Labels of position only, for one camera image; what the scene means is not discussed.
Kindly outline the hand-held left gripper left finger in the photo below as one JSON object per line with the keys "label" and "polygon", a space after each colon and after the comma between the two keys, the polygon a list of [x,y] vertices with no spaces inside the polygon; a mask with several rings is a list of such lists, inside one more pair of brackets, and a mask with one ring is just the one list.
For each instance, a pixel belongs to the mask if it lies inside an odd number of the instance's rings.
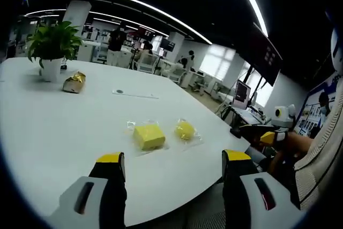
{"label": "hand-held left gripper left finger", "polygon": [[126,198],[124,153],[105,154],[59,197],[47,223],[51,228],[126,228]]}

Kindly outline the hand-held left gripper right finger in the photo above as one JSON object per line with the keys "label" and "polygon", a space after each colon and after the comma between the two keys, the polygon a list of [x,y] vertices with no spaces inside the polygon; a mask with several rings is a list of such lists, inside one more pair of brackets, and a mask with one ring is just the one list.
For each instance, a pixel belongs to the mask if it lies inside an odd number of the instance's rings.
{"label": "hand-held left gripper right finger", "polygon": [[294,228],[301,220],[289,190],[246,153],[222,151],[222,179],[225,228]]}

